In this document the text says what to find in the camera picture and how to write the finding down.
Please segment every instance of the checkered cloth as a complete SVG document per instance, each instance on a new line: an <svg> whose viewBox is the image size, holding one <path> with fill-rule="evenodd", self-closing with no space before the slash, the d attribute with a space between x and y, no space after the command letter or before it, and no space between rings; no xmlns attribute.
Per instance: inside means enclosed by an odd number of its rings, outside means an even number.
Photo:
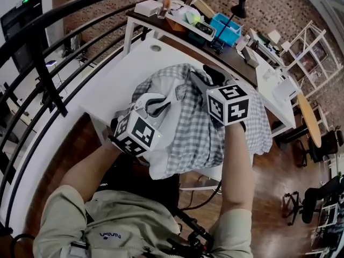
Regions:
<svg viewBox="0 0 344 258"><path fill-rule="evenodd" d="M192 71L200 74L204 81L212 82L204 71L190 64L179 64L154 73L137 86L132 96L132 101L135 102L142 94L149 92L157 78L161 80L162 77L173 77L185 85L185 96L183 93L175 136L167 148L167 165L162 177L159 178L194 169L215 167L223 162L225 129L216 129L208 112L202 107L203 98L190 79ZM268 152L272 146L272 137L264 105L252 86L239 81L238 85L245 87L247 93L252 96L250 118L245 121L248 150L251 154Z"/></svg>

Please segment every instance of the black lamp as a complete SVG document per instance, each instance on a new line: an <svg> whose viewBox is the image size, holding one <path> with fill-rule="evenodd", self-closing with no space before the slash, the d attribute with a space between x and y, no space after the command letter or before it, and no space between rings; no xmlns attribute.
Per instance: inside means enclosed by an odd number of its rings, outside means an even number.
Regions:
<svg viewBox="0 0 344 258"><path fill-rule="evenodd" d="M245 2L246 0L239 0L239 4L236 6L231 7L231 12L233 13L232 16L230 17L230 19L227 21L227 23L223 23L224 27L221 30L221 32L218 34L218 36L212 41L211 43L211 47L215 49L215 51L218 54L222 53L222 50L224 48L224 42L220 42L219 38L221 36L221 34L224 32L226 27L229 27L229 23L231 22L231 20L233 19L234 16L237 16L239 18L246 18L246 10L245 10ZM221 44L221 46L216 47L216 43L219 42Z"/></svg>

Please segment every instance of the brick wall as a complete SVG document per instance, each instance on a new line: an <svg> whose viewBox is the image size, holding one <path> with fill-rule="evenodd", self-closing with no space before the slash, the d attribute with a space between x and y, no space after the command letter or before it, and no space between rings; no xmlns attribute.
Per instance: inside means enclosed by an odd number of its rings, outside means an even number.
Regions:
<svg viewBox="0 0 344 258"><path fill-rule="evenodd" d="M59 6L69 0L53 0L53 5ZM107 0L85 9L80 10L64 19L64 27L71 30L77 28L86 21L95 18L99 15L103 15L110 10L113 10L124 5L128 5L141 0ZM204 0L214 9L215 12L221 12L227 16L230 16L230 8L238 3L238 0ZM308 0L247 0L246 2L247 18L238 19L234 17L234 21L240 25L244 25L243 32L245 33L250 27L256 31L268 32L272 29L277 29L281 34L282 41L291 41L310 20L320 29L326 29L326 38L332 48L335 51L338 59L343 62L342 54L330 33L326 23L321 18L318 11ZM116 17L109 18L101 23L87 29L82 33L84 41L89 41L93 37L105 32L115 24L120 23L125 19L125 14L122 13ZM102 47L111 42L115 37L125 33L125 27L121 30L110 34L104 38L100 43L93 45L87 55L93 55L99 52ZM293 68L293 73L299 72L297 68ZM303 91L310 91L310 84L305 83ZM313 96L313 100L318 102L324 111L328 111L327 116L330 125L343 125L344 118L342 118L344 111L344 76L339 74L337 79L334 79L328 86L325 86L323 90Z"/></svg>

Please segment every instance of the white box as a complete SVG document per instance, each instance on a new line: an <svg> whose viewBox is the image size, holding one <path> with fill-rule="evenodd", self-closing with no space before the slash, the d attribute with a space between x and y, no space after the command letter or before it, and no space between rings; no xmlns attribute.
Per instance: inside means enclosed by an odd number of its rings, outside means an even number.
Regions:
<svg viewBox="0 0 344 258"><path fill-rule="evenodd" d="M152 16L156 14L156 10L162 6L162 3L155 0L147 0L136 4L134 12L144 16Z"/></svg>
<svg viewBox="0 0 344 258"><path fill-rule="evenodd" d="M152 151L162 135L136 111L132 110L117 124L114 138L122 151L133 156L141 156L145 151Z"/></svg>
<svg viewBox="0 0 344 258"><path fill-rule="evenodd" d="M208 112L223 125L249 118L251 96L235 81L230 85L207 90Z"/></svg>

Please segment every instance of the person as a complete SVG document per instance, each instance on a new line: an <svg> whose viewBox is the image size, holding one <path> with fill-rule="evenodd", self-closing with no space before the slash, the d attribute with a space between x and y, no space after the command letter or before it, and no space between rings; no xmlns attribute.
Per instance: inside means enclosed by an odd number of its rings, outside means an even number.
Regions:
<svg viewBox="0 0 344 258"><path fill-rule="evenodd" d="M215 258L249 258L253 257L253 170L242 126L229 125L225 131L222 205L219 219L210 230L214 243L209 252ZM148 199L139 196L145 194L144 184L140 185L143 193L136 195L128 192L136 181L121 182L124 177L108 175L110 169L117 168L111 166L120 154L107 142L65 174L46 202L33 244L35 257L172 257L167 254L171 249L167 239L186 242L178 236L180 228L163 201L173 199L172 193L160 201ZM128 190L99 191L111 180Z"/></svg>

